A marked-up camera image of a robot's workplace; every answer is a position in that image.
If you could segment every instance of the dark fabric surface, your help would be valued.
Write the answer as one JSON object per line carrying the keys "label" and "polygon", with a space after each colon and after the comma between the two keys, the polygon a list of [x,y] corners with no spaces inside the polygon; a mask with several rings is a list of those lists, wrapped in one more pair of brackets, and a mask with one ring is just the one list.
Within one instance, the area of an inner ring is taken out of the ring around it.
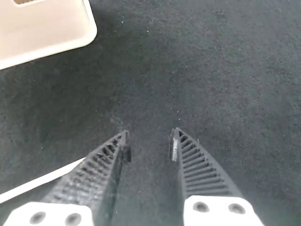
{"label": "dark fabric surface", "polygon": [[92,44],[0,71],[0,192],[127,129],[133,158],[113,225],[180,225],[168,160],[168,136],[180,127],[267,226],[300,225],[300,1],[91,6]]}

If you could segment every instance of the white container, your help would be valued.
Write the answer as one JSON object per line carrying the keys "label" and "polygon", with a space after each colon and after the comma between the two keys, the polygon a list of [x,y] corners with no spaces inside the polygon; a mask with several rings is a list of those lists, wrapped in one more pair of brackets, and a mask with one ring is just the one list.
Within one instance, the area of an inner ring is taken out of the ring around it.
{"label": "white container", "polygon": [[83,47],[97,28],[88,0],[0,0],[0,70]]}

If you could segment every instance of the screw hole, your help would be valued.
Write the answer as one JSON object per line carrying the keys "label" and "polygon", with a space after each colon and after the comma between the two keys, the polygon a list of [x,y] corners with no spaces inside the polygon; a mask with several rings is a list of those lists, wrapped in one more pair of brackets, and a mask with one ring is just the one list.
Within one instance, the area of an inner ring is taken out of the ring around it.
{"label": "screw hole", "polygon": [[32,225],[37,225],[39,223],[41,223],[44,218],[46,217],[46,213],[45,212],[38,212],[35,213],[31,218],[29,223],[31,223]]}
{"label": "screw hole", "polygon": [[209,212],[209,207],[203,202],[196,202],[193,205],[193,209],[198,212],[207,213]]}
{"label": "screw hole", "polygon": [[239,204],[233,203],[229,205],[230,212],[237,214],[245,214],[246,210]]}
{"label": "screw hole", "polygon": [[81,222],[81,215],[78,213],[72,213],[70,214],[66,220],[65,220],[65,225],[66,226],[77,226]]}

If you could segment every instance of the white plastic tray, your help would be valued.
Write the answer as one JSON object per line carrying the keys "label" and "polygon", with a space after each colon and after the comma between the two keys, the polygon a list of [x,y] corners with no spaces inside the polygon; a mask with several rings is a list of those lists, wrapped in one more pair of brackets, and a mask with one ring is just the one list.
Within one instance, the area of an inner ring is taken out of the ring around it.
{"label": "white plastic tray", "polygon": [[0,70],[92,42],[88,0],[1,0]]}

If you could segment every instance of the black carpet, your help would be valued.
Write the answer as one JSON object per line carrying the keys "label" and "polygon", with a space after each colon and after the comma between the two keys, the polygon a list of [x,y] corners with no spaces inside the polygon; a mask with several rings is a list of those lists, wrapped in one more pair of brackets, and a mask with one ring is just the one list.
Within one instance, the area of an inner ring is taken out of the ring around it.
{"label": "black carpet", "polygon": [[133,158],[112,225],[180,225],[168,159],[168,136],[180,127],[225,168],[266,226],[300,225],[300,1],[91,6],[92,44],[0,71],[0,193],[127,129]]}

